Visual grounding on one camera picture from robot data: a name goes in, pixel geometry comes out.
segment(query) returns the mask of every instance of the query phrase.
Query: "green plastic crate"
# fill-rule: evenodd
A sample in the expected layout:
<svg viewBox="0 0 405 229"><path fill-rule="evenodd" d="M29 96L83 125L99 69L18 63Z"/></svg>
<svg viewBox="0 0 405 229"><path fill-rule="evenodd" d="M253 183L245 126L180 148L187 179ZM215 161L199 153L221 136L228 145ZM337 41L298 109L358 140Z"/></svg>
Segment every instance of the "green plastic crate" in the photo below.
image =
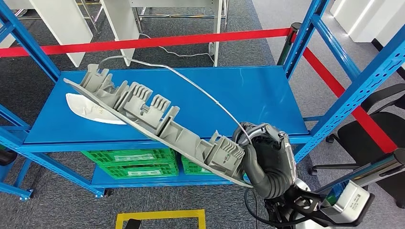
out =
<svg viewBox="0 0 405 229"><path fill-rule="evenodd" d="M99 166L127 165L127 162L143 162L143 164L165 164L175 160L174 151L164 149L131 149L131 150L95 150L82 151Z"/></svg>
<svg viewBox="0 0 405 229"><path fill-rule="evenodd" d="M171 177L179 175L176 161L160 165L126 165L100 167L114 179Z"/></svg>
<svg viewBox="0 0 405 229"><path fill-rule="evenodd" d="M198 166L196 163L181 156L181 163L183 164L184 173L188 175L214 175L214 173Z"/></svg>

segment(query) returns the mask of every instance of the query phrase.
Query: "red barrier tape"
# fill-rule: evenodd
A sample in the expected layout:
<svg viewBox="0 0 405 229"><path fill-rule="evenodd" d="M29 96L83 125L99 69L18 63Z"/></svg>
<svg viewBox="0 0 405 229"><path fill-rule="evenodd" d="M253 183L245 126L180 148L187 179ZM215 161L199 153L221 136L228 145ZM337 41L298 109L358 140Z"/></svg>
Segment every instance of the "red barrier tape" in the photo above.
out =
<svg viewBox="0 0 405 229"><path fill-rule="evenodd" d="M157 46L172 46L185 44L199 44L209 42L228 42L249 39L260 39L268 37L287 36L290 28L272 29L272 30L257 30L257 31L241 31L241 32L224 32L213 34L198 34L176 37L158 37L151 39L127 40L127 41L112 41L112 42L94 42L87 44L66 44L66 45L49 45L41 46L42 50L47 55L64 54L73 52L101 52L118 49L130 48L150 48ZM0 57L18 57L28 56L28 53L23 47L13 47L0 49Z"/></svg>
<svg viewBox="0 0 405 229"><path fill-rule="evenodd" d="M303 56L312 66L312 68L323 79L326 85L333 91L333 93L339 98L345 91L343 86L336 80L336 78L328 71L328 69L318 60L318 58L308 48L304 50ZM358 106L352 115L364 130L370 135L370 137L376 142L376 144L388 154L393 152L398 147L390 139L390 137L374 122L374 120L364 111L361 106Z"/></svg>

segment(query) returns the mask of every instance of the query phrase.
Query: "white cable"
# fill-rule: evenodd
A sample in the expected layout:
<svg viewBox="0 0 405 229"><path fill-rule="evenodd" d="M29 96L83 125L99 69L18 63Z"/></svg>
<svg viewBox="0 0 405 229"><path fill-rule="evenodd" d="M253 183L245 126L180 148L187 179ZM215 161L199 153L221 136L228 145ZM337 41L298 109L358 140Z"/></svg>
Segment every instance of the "white cable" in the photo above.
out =
<svg viewBox="0 0 405 229"><path fill-rule="evenodd" d="M249 143L253 145L252 141L249 138L249 135L247 134L246 130L243 128L243 126L240 124L240 122L238 122L238 120L224 107L222 106L222 104L219 103L218 100L216 100L214 97L212 97L208 92L206 92L204 89L202 89L200 86L198 86L196 83L194 83L193 81L191 81L189 78L185 77L183 74L181 74L180 72L170 68L167 65L163 65L163 64L153 64L153 63L146 63L143 61L138 61L138 60L134 60L134 59L129 59L126 56L110 56L107 57L105 59L103 59L102 61L100 61L100 63L98 64L98 68L100 68L100 65L102 63L104 63L107 60L111 60L111 59L117 59L117 58L124 58L127 59L128 61L131 62L135 62L135 63L139 63L142 65L146 65L146 66L150 66L150 67L162 67L162 68L167 68L170 71L172 71L173 73L175 73L176 75L180 76L182 79L184 79L185 81L187 81L188 83L190 83L191 85L193 85L195 88L197 88L198 90L200 90L202 93L204 93L208 98L210 98L212 101L214 101L215 104L217 104L223 111L225 111L234 122L236 122L236 124L241 128L242 132L246 135L247 139L249 140Z"/></svg>
<svg viewBox="0 0 405 229"><path fill-rule="evenodd" d="M151 37L149 37L148 35L146 35L146 34L144 34L144 33L140 33L140 35L143 35L143 36L145 36L145 37L151 39ZM211 55L210 55L209 53L207 53L207 52L206 52L206 53L198 53L198 54L194 54L194 55L178 55L178 54L175 53L175 52L170 52L170 51L168 51L165 47L159 46L159 48L162 48L162 49L163 49L164 51L166 51L167 53L174 54L174 55L176 55L176 56L178 56L178 57L193 57L193 56L208 55L208 56L210 57L211 61L212 61L213 63L215 63L215 61L213 60L213 58L211 57Z"/></svg>

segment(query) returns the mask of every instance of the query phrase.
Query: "blue shelf top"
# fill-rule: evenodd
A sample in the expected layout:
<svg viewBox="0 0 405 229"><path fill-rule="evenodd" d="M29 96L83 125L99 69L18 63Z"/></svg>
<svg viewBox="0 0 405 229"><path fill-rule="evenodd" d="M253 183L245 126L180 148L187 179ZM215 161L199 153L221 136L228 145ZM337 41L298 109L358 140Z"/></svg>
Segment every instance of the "blue shelf top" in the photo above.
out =
<svg viewBox="0 0 405 229"><path fill-rule="evenodd" d="M141 177L113 179L109 174L96 166L91 186L109 187L161 187L161 186L191 186L191 185L229 185L231 181L216 175L187 175L179 166L179 175L174 177Z"/></svg>
<svg viewBox="0 0 405 229"><path fill-rule="evenodd" d="M136 81L171 100L171 105L180 107L176 122L200 137L209 138L215 130L231 136L236 129L233 120L214 102L169 70L110 72L115 85L124 80L128 84ZM240 122L268 122L289 134L308 133L281 66L184 68L179 72L210 93ZM136 145L150 141L128 125L90 121L69 109L65 94L77 92L62 79L80 83L84 74L84 71L62 72L24 144L51 144L47 151L52 151L55 143L80 144L86 150L87 143L120 141Z"/></svg>

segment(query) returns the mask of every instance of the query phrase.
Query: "power outlet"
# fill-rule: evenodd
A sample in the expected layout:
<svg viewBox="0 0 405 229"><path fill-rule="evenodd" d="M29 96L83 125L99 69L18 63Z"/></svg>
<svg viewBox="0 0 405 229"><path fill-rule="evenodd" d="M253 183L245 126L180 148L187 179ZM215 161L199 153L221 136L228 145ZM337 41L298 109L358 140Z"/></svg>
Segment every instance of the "power outlet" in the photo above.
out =
<svg viewBox="0 0 405 229"><path fill-rule="evenodd" d="M210 42L210 43L208 44L208 54L209 54L210 56L214 56L214 54L215 54L214 43L212 43L212 42Z"/></svg>

